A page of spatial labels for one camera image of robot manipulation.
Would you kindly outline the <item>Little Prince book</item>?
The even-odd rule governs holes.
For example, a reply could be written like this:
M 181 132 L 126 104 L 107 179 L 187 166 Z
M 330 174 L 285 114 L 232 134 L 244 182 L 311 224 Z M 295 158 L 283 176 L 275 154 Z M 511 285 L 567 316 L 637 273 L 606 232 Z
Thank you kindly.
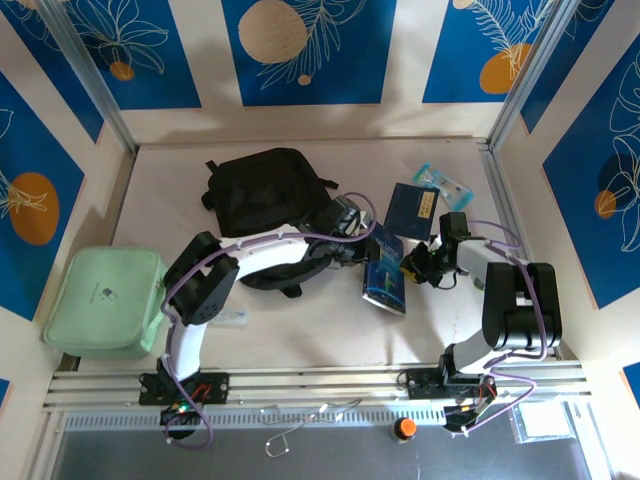
M 405 280 L 399 265 L 404 258 L 403 242 L 377 223 L 367 238 L 379 245 L 379 261 L 365 261 L 362 298 L 396 315 L 406 313 Z

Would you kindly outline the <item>small dark blue yellow-label book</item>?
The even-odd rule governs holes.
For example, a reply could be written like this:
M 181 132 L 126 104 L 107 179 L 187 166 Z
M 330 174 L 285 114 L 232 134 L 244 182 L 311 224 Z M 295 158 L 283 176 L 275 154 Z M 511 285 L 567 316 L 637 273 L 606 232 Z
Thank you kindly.
M 384 227 L 396 236 L 427 240 L 431 234 L 438 198 L 437 189 L 396 183 Z

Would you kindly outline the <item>black backpack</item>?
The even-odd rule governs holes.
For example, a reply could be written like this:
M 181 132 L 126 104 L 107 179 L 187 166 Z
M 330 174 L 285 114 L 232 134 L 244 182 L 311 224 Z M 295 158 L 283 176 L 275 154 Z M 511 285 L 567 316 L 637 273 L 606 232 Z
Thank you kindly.
M 303 226 L 324 235 L 337 229 L 342 208 L 328 189 L 338 184 L 320 178 L 306 157 L 293 148 L 273 148 L 215 163 L 201 197 L 216 214 L 224 237 L 266 233 L 284 224 Z

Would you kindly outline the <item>small clear plastic packet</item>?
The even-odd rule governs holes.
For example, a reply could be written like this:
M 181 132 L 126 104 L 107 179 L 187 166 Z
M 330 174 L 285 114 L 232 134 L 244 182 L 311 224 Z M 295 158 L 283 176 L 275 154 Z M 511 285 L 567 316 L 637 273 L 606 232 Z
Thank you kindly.
M 249 315 L 244 310 L 224 308 L 210 322 L 210 328 L 244 329 L 249 321 Z

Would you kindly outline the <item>mint green pencil case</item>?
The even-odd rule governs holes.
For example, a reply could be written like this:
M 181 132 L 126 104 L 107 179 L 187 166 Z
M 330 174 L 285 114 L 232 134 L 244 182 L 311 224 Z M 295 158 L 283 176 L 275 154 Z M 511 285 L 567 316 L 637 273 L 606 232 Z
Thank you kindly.
M 164 318 L 160 305 L 166 271 L 159 253 L 152 249 L 94 246 L 78 251 L 43 340 L 75 357 L 145 357 Z

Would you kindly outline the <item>light blue plastic packet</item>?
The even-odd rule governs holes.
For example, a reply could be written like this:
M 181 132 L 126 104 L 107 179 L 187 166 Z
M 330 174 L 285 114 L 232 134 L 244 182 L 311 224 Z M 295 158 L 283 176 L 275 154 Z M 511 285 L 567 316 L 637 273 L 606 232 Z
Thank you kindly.
M 474 199 L 472 190 L 430 164 L 423 165 L 413 176 L 413 181 L 420 187 L 439 190 L 449 208 L 454 212 L 464 210 Z

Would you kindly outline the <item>black right base connector block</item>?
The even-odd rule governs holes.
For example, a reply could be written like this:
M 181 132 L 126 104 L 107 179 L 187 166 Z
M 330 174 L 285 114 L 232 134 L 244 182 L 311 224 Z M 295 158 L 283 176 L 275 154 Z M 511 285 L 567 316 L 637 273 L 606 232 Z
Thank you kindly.
M 463 433 L 476 425 L 480 416 L 489 408 L 486 402 L 471 405 L 459 405 L 456 407 L 445 407 L 444 428 L 452 434 Z

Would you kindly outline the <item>black base connector block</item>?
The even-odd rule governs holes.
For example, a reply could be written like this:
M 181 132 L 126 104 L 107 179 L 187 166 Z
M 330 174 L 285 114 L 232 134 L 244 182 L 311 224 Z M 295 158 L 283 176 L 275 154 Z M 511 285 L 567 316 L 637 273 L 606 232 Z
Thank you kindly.
M 200 416 L 186 402 L 175 403 L 160 412 L 160 424 L 162 426 L 173 425 L 198 425 Z
M 471 405 L 459 405 L 456 407 L 445 407 L 444 428 L 452 434 L 463 433 L 476 425 L 480 416 L 489 408 L 486 402 Z

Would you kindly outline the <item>orange emergency stop button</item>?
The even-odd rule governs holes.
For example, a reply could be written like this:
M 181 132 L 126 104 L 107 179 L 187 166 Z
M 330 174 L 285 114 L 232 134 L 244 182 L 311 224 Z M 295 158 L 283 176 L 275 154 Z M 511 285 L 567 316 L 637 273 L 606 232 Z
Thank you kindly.
M 401 417 L 394 421 L 390 427 L 391 438 L 397 443 L 406 443 L 411 441 L 417 433 L 416 423 L 408 418 Z

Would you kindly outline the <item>clear bag with white card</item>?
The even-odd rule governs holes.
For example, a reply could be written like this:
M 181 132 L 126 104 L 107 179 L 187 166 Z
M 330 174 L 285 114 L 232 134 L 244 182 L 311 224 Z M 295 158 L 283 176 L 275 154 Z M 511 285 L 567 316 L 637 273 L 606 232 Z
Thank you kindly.
M 573 439 L 575 429 L 562 401 L 526 401 L 509 412 L 517 444 Z

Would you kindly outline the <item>black left base connector block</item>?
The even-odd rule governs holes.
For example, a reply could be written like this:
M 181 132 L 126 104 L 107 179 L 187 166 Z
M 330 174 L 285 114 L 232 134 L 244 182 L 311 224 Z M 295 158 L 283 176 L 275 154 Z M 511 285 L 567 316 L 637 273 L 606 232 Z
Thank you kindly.
M 186 402 L 175 403 L 160 412 L 160 424 L 162 426 L 173 425 L 198 425 L 200 416 Z

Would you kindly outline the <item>aluminium side rail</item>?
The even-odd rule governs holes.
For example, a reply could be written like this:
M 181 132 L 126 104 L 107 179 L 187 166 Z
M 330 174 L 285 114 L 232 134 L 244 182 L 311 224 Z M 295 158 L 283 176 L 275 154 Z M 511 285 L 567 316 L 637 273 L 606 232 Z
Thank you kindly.
M 505 231 L 504 235 L 509 244 L 509 247 L 504 247 L 504 250 L 509 250 L 511 256 L 518 257 L 520 262 L 523 263 L 529 259 L 529 256 L 498 162 L 487 145 L 480 144 L 479 150 L 500 219 L 499 225 Z M 532 272 L 535 273 L 533 284 L 539 290 L 536 295 L 540 301 L 540 311 L 544 317 L 548 349 L 553 350 L 559 345 L 562 334 L 555 270 L 552 265 L 546 262 L 530 261 L 530 267 Z

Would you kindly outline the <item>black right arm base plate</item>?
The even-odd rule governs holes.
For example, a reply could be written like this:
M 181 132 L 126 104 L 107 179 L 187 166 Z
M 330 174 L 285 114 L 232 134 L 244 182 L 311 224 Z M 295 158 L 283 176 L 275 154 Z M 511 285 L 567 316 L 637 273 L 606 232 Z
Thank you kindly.
M 410 368 L 404 371 L 404 376 L 411 400 L 474 399 L 494 382 L 489 375 L 449 375 L 438 368 Z

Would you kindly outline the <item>aluminium table edge rail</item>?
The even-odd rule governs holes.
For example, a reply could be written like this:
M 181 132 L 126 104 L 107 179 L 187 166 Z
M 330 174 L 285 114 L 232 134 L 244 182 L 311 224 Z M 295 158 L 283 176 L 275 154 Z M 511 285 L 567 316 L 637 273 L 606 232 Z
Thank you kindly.
M 302 406 L 361 399 L 365 404 L 409 400 L 404 371 L 395 366 L 230 369 L 226 405 Z M 53 374 L 46 390 L 46 411 L 140 409 L 138 371 L 72 371 Z M 494 368 L 498 398 L 511 400 L 536 383 L 535 399 L 589 396 L 586 374 L 578 361 L 524 362 Z

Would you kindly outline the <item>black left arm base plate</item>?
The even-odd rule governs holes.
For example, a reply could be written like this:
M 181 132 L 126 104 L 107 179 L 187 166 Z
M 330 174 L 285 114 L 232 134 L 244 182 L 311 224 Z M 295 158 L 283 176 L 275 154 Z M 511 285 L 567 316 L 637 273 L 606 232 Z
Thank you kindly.
M 180 382 L 181 393 L 166 372 L 143 373 L 139 377 L 139 404 L 143 406 L 170 406 L 191 398 L 197 404 L 221 405 L 227 401 L 230 375 L 226 372 L 196 373 Z

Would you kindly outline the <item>aluminium frame post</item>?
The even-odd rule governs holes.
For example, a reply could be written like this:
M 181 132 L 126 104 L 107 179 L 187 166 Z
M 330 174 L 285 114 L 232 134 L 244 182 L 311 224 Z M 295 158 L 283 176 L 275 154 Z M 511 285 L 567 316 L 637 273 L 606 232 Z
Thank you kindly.
M 521 121 L 527 134 L 536 130 L 592 33 L 583 17 L 583 0 L 550 0 L 548 6 L 550 15 L 487 137 L 492 153 L 506 141 L 513 124 Z
M 57 0 L 34 0 L 38 13 L 100 115 L 123 148 L 138 151 L 120 109 L 64 7 Z

